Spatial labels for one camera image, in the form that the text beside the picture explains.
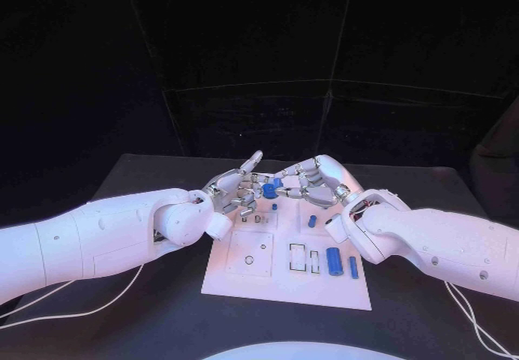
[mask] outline white platform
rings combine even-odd
[[[283,183],[299,187],[295,177]],[[202,293],[371,310],[361,255],[351,242],[338,244],[323,228],[332,215],[342,211],[342,205],[325,210],[305,200],[282,197],[261,198],[257,204],[257,213],[247,222],[238,211],[228,214],[235,226],[224,240],[214,242]],[[315,228],[309,228],[310,215],[318,216]],[[306,271],[290,269],[290,244],[305,245]],[[339,248],[342,276],[328,273],[328,248]],[[319,274],[312,272],[310,251],[319,252]],[[357,257],[359,279],[352,279],[349,257]]]

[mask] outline dark background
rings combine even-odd
[[[123,153],[261,149],[277,160],[323,153],[468,173],[518,96],[517,1],[24,0],[0,9],[0,227],[87,202]]]

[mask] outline cable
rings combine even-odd
[[[489,335],[489,333],[485,331],[485,329],[482,328],[482,326],[479,325],[478,321],[476,321],[476,315],[475,315],[475,311],[473,311],[473,307],[470,306],[470,303],[469,303],[469,300],[468,298],[465,297],[465,295],[462,294],[462,291],[457,289],[457,286],[453,284],[453,283],[449,283],[447,281],[444,281],[446,283],[446,287],[447,287],[447,291],[449,293],[452,294],[452,298],[455,299],[457,305],[460,306],[460,309],[463,310],[465,312],[465,315],[468,316],[469,320],[472,321],[473,323],[473,330],[476,331],[476,336],[478,336],[478,339],[479,339],[479,342],[482,343],[482,345],[485,346],[485,348],[493,353],[496,354],[498,356],[504,356],[505,358],[509,358],[509,359],[519,359],[519,355],[512,355],[511,352],[504,348],[504,346],[501,345],[501,343],[496,341],[496,339]],[[470,315],[469,315],[469,312],[466,310],[466,308],[463,307],[462,303],[460,303],[460,300],[457,299],[457,297],[455,296],[455,293],[452,291],[452,288],[449,287],[449,285],[452,286],[452,288],[457,291],[457,293],[460,294],[460,297],[463,298],[465,300],[465,303],[468,304],[468,308],[469,308],[469,311],[470,311]],[[486,337],[489,338],[489,340],[495,343],[495,345],[504,350],[504,352],[498,352],[495,351],[483,342],[483,339],[482,339],[482,335],[479,334],[479,332],[482,332]]]
[[[65,283],[61,287],[58,287],[57,289],[54,289],[51,292],[48,292],[41,298],[38,298],[35,301],[29,302],[24,307],[19,307],[18,309],[15,309],[13,311],[11,311],[9,313],[5,313],[3,315],[0,315],[0,319],[3,317],[8,317],[9,315],[12,315],[13,313],[18,313],[22,309],[28,308],[31,305],[36,304],[41,300],[44,300],[49,295],[52,295],[57,291],[60,291],[65,286],[71,285],[74,283],[74,280],[70,281],[68,283]]]
[[[67,319],[68,317],[86,317],[87,315],[91,315],[94,313],[97,313],[98,311],[101,311],[104,308],[107,308],[109,306],[111,306],[111,304],[114,304],[114,302],[117,301],[117,299],[124,295],[124,293],[127,292],[127,290],[130,289],[130,286],[133,285],[133,283],[136,282],[137,276],[142,273],[142,269],[143,266],[140,266],[139,271],[136,273],[136,276],[133,277],[130,284],[127,285],[127,287],[124,288],[123,292],[114,297],[114,299],[111,300],[111,302],[106,305],[103,305],[98,309],[90,311],[88,313],[71,313],[68,315],[54,315],[54,316],[42,316],[42,317],[35,317],[34,319],[28,319],[25,321],[19,321],[19,322],[13,322],[12,324],[8,324],[5,326],[0,326],[0,330],[5,328],[11,328],[12,326],[18,326],[22,325],[25,323],[31,323],[32,321],[38,321],[38,320],[51,320],[51,319]],[[70,283],[67,283],[61,288],[58,288],[57,290],[54,290],[51,293],[57,292],[60,289],[62,289]]]

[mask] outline table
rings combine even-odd
[[[126,154],[94,199],[165,188],[201,189],[241,160]],[[290,163],[264,160],[259,172]],[[413,209],[432,207],[485,217],[455,169],[346,165],[365,188],[387,188]],[[0,331],[2,359],[201,359],[250,344],[318,341],[364,347],[406,359],[496,359],[479,343],[444,283],[398,256],[372,265],[365,276],[374,310],[351,310],[202,295],[212,239],[145,265],[123,298],[100,313],[34,322]],[[77,281],[9,322],[73,314],[104,305],[136,269]],[[39,294],[28,294],[21,304]],[[478,321],[512,353],[519,353],[515,323],[519,303],[465,290]]]

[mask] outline robotic arm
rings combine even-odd
[[[498,223],[430,208],[411,210],[388,190],[364,191],[352,174],[320,155],[276,174],[299,176],[300,187],[280,196],[318,206],[342,203],[326,222],[338,243],[349,240],[374,264],[400,255],[430,276],[482,293],[519,301],[519,231]]]
[[[103,199],[38,223],[0,229],[0,304],[64,281],[100,278],[189,246],[207,232],[220,240],[233,227],[224,215],[254,213],[263,152],[218,175],[202,190],[168,189]]]

